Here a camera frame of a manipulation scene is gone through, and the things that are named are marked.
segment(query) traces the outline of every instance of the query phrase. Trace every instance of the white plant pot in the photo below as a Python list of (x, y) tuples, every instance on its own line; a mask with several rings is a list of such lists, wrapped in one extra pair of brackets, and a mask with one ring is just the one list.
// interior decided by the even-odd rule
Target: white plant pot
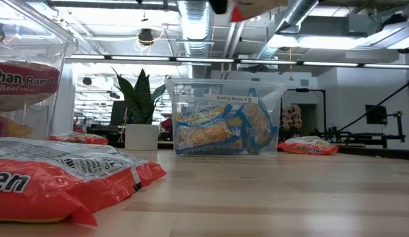
[(125, 128), (125, 149), (130, 151), (155, 151), (159, 127), (149, 124), (127, 124)]

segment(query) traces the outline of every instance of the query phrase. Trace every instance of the silver air duct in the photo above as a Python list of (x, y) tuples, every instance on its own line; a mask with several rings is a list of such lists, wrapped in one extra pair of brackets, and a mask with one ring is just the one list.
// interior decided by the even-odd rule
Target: silver air duct
[[(181, 17), (182, 35), (185, 40), (208, 40), (210, 37), (212, 10), (207, 1), (178, 1)], [(189, 57), (208, 57), (210, 44), (185, 43), (185, 51)], [(188, 66), (190, 78), (205, 78), (207, 66)]]
[(318, 5), (318, 0), (292, 0), (289, 1), (288, 9), (279, 13), (275, 17), (275, 24), (273, 37), (263, 46), (261, 51), (257, 54), (257, 59), (267, 60), (271, 59), (276, 51), (276, 47), (271, 41), (277, 41), (276, 34), (285, 31), (287, 33), (298, 33), (300, 25), (304, 19), (311, 13), (311, 11)]

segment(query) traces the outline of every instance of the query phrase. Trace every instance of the clear plastic box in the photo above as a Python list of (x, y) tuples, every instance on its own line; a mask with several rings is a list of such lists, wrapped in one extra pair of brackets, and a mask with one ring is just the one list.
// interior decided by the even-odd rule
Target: clear plastic box
[(0, 0), (0, 137), (49, 139), (65, 56), (77, 40), (19, 0)]
[(170, 79), (177, 155), (277, 151), (282, 83)]

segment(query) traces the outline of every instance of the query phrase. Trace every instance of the desk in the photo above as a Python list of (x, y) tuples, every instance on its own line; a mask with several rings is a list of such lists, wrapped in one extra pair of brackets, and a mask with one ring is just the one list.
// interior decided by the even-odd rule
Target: desk
[(96, 213), (97, 228), (0, 223), (0, 237), (409, 237), (409, 161), (129, 153), (168, 175)]

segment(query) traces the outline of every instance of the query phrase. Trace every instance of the light wood surface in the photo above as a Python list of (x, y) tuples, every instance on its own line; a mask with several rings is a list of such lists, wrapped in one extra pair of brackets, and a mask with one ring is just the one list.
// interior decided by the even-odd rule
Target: light wood surface
[(0, 223), (0, 237), (409, 237), (409, 161), (129, 153), (168, 175), (96, 213), (97, 228)]

